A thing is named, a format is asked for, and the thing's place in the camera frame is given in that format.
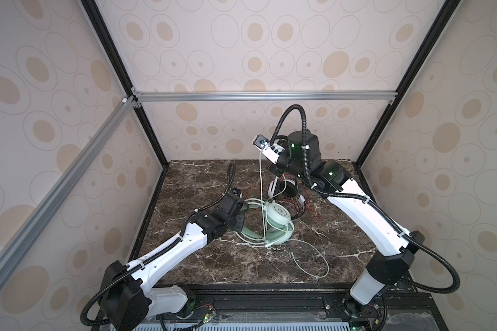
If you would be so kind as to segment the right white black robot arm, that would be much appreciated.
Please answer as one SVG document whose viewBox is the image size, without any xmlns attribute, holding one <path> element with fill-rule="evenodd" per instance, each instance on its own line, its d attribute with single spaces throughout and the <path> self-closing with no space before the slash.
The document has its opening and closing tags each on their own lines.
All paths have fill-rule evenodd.
<svg viewBox="0 0 497 331">
<path fill-rule="evenodd" d="M 323 161 L 316 135 L 306 134 L 307 146 L 302 145 L 301 138 L 302 133 L 297 131 L 270 143 L 260 135 L 253 144 L 270 161 L 270 171 L 277 176 L 287 173 L 300 179 L 306 188 L 343 211 L 376 246 L 375 255 L 352 285 L 347 303 L 369 305 L 375 296 L 403 279 L 419 250 L 436 259 L 451 274 L 452 283 L 447 288 L 433 288 L 415 281 L 411 285 L 437 294 L 459 289 L 461 279 L 456 269 L 425 246 L 422 233 L 410 232 L 395 222 L 337 161 Z"/>
</svg>

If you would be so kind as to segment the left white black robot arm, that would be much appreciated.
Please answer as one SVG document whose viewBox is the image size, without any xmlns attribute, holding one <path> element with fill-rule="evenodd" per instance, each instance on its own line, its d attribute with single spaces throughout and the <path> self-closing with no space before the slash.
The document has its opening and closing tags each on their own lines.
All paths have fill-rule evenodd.
<svg viewBox="0 0 497 331">
<path fill-rule="evenodd" d="M 82 309 L 81 323 L 133 330 L 150 316 L 180 313 L 192 307 L 192 294 L 182 285 L 160 289 L 155 289 L 155 285 L 194 252 L 228 231 L 239 232 L 248 209 L 241 197 L 225 193 L 210 208 L 194 210 L 182 230 L 156 249 L 127 264 L 110 264 L 98 293 Z"/>
</svg>

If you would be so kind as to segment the mint green headphones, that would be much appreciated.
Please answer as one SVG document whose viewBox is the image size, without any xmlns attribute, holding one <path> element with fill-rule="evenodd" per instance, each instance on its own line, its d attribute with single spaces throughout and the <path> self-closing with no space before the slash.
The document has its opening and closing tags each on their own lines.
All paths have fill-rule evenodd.
<svg viewBox="0 0 497 331">
<path fill-rule="evenodd" d="M 295 227 L 291 220 L 291 214 L 285 207 L 274 201 L 269 202 L 256 198 L 248 199 L 248 207 L 260 210 L 264 234 L 255 233 L 244 226 L 241 233 L 236 234 L 242 241 L 252 246 L 269 248 L 290 240 Z"/>
</svg>

